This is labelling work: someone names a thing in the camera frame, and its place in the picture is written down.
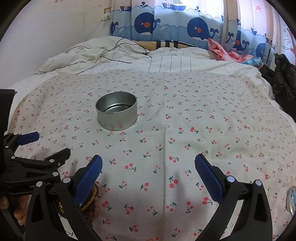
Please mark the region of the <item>round silver tin lid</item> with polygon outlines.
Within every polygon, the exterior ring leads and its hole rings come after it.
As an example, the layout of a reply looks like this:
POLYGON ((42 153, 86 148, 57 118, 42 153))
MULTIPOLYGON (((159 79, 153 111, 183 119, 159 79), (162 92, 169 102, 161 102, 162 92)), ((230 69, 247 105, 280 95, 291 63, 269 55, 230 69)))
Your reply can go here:
POLYGON ((288 213, 293 217, 296 211, 296 186, 290 187, 287 191, 286 209, 288 213))

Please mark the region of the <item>round silver metal tin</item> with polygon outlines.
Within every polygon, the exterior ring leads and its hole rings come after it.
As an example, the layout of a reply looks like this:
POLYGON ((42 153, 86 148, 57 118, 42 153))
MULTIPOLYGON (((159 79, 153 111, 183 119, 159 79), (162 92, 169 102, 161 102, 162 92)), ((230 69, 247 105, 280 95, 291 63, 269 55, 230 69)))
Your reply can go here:
POLYGON ((121 131, 137 121, 137 98, 124 91, 104 95, 96 102, 97 119, 109 131, 121 131))

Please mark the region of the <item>cherry print white bedsheet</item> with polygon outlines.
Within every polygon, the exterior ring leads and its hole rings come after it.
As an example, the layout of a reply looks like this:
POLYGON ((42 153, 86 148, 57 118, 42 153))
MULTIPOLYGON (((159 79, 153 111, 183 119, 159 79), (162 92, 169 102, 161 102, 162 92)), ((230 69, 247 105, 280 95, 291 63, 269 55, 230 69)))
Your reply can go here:
POLYGON ((197 238, 218 207, 195 170, 197 154, 240 182, 262 181, 273 240, 291 219, 285 201, 295 185, 295 125, 250 80, 201 72, 61 74, 29 89, 9 129, 40 134, 17 150, 20 157, 42 160, 69 148, 63 177, 102 157, 93 227, 103 240, 197 238), (137 121, 109 131, 95 105, 117 91, 136 96, 137 121))

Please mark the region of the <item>white striped crumpled duvet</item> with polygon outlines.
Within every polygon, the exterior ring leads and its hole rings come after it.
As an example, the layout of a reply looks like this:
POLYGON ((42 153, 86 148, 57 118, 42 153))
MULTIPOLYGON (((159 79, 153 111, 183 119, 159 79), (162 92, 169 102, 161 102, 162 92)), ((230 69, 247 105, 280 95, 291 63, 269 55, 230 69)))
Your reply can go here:
POLYGON ((35 73, 97 74, 115 69, 139 72, 210 72, 253 81, 267 97, 271 85, 254 66, 216 60, 213 52, 198 47, 159 48, 149 51, 129 39, 106 36, 79 43, 48 59, 35 73))

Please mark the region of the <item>tan striped pillow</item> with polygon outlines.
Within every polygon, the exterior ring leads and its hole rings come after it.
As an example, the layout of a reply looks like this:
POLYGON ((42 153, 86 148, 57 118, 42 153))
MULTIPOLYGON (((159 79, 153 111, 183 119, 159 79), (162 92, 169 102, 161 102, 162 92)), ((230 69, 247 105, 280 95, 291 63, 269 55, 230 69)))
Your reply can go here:
POLYGON ((187 47, 194 47, 193 45, 182 43, 178 41, 135 41, 133 40, 135 44, 141 45, 145 49, 149 51, 154 51, 159 48, 187 48, 187 47))

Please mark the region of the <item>black jacket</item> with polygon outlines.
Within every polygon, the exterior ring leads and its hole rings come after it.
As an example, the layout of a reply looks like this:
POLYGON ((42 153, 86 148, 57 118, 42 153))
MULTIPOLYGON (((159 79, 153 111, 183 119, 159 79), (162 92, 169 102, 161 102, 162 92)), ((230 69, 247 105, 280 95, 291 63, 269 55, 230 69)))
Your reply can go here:
POLYGON ((295 66, 285 54, 275 54, 275 69, 260 68, 262 77, 271 85, 275 101, 295 121, 295 66))

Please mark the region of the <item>light blue cloth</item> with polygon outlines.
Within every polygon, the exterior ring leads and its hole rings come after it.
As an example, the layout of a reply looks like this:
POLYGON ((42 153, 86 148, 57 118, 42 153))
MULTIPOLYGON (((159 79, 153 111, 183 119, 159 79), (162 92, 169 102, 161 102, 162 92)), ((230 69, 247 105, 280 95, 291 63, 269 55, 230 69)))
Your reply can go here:
POLYGON ((254 67, 259 67, 262 65, 262 59, 260 57, 253 58, 253 59, 249 59, 249 60, 244 61, 242 64, 251 65, 254 67))

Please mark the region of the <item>pink crumpled cloth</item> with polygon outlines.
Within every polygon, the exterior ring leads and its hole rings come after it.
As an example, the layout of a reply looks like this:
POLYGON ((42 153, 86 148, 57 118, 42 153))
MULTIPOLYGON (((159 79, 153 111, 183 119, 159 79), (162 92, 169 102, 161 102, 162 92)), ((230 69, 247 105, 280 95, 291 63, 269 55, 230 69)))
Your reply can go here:
POLYGON ((209 51, 216 55, 217 60, 233 61, 243 63, 244 61, 253 59, 252 55, 240 55, 234 51, 227 52, 218 42, 208 38, 209 51))

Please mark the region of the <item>blue whale print curtain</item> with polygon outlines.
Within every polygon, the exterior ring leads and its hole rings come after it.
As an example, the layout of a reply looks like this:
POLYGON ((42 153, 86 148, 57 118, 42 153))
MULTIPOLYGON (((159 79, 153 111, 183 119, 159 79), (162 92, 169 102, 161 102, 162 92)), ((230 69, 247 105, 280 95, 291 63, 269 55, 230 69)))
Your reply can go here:
POLYGON ((280 18, 266 1, 112 1, 110 34, 136 41, 178 41, 270 62, 280 18))

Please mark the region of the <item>wall power socket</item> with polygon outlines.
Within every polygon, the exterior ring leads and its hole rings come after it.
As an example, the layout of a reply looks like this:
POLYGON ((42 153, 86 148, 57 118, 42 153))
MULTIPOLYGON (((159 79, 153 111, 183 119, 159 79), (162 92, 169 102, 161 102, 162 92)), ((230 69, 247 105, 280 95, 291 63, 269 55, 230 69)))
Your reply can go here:
POLYGON ((105 8, 101 20, 102 21, 110 20, 110 13, 111 13, 111 7, 105 8))

